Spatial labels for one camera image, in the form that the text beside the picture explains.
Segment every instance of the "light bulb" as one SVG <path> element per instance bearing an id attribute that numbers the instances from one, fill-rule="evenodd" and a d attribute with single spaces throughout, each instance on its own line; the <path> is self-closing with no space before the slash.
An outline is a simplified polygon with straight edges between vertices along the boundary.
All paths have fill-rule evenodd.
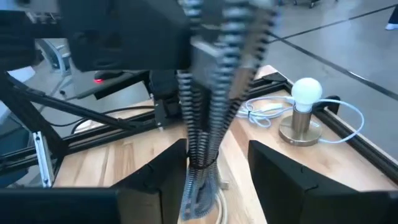
<path id="1" fill-rule="evenodd" d="M 308 113 L 312 105 L 322 95 L 321 84 L 313 78 L 302 78 L 294 83 L 292 96 L 295 101 L 295 109 L 301 113 Z"/>

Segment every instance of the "concrete floor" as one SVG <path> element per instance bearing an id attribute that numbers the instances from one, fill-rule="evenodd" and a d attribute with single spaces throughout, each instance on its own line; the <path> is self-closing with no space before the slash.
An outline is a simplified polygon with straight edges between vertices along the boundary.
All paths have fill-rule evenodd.
<path id="1" fill-rule="evenodd" d="M 357 106 L 366 118 L 362 134 L 398 159 L 398 30 L 384 30 L 398 0 L 322 0 L 313 9 L 304 0 L 298 0 L 298 6 L 284 2 L 264 65 L 293 81 L 315 78 L 323 85 L 323 96 L 338 95 Z M 59 86 L 70 77 L 49 75 L 43 64 L 36 69 L 37 75 L 27 84 L 62 98 Z M 63 90 L 68 96 L 74 94 L 73 86 Z M 71 102 L 106 111 L 148 99 L 137 94 L 143 91 L 138 84 L 98 101 L 91 96 Z M 42 108 L 42 114 L 58 124 L 78 119 L 50 108 Z M 358 127 L 356 113 L 342 106 L 339 115 Z M 67 136 L 72 126 L 55 129 Z"/>

